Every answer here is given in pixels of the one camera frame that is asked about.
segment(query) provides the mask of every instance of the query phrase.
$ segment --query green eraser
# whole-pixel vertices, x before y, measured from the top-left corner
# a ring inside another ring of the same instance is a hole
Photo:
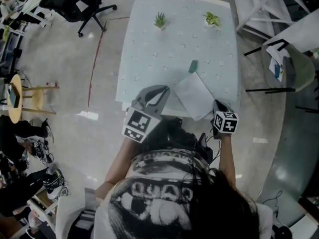
[[[188,72],[192,74],[193,72],[196,71],[196,69],[197,69],[197,60],[193,60],[190,64]]]

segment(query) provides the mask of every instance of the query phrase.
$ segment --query stool leg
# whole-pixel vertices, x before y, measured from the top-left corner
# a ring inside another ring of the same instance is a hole
[[[47,112],[47,111],[27,109],[27,108],[22,108],[22,111],[31,112],[31,113],[39,113],[39,114],[56,114],[54,112]]]
[[[29,90],[54,90],[59,89],[60,87],[34,87],[34,88],[22,88],[23,91],[29,91]]]

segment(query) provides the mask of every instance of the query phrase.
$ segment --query white table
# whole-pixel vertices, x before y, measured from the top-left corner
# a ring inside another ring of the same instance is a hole
[[[44,22],[45,24],[48,24],[49,26],[52,25],[52,23],[48,20],[45,20],[44,18],[39,17],[37,14],[39,12],[43,11],[43,8],[39,7],[41,0],[28,0],[24,7],[22,8],[22,13],[23,14],[28,14],[38,20],[40,20],[41,22]]]
[[[159,11],[169,21],[162,32],[154,26]],[[205,27],[206,11],[220,17],[220,27]],[[135,0],[116,101],[122,102],[125,110],[141,89],[164,84],[171,92],[162,114],[189,117],[173,87],[189,75],[192,60],[198,60],[196,72],[214,98],[239,112],[240,77],[230,4],[220,0]]]

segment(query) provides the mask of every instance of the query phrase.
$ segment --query wooden stool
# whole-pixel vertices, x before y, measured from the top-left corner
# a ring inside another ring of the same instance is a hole
[[[41,87],[37,86],[35,88],[22,88],[22,91],[33,91],[31,96],[23,96],[22,98],[31,98],[32,104],[35,109],[22,108],[22,111],[40,113],[40,114],[56,114],[54,112],[43,111],[44,103],[44,90],[59,89],[59,87]]]

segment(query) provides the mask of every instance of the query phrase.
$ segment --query green plant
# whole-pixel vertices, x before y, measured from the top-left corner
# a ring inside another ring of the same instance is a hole
[[[216,26],[219,26],[219,17],[212,14],[210,11],[206,12],[206,15],[203,15],[206,17],[206,21],[209,25],[215,24]]]
[[[163,27],[165,25],[165,23],[166,23],[166,19],[165,19],[164,13],[158,12],[158,14],[156,16],[156,19],[155,19],[155,24],[154,25],[159,27],[159,28],[161,28],[161,27]]]

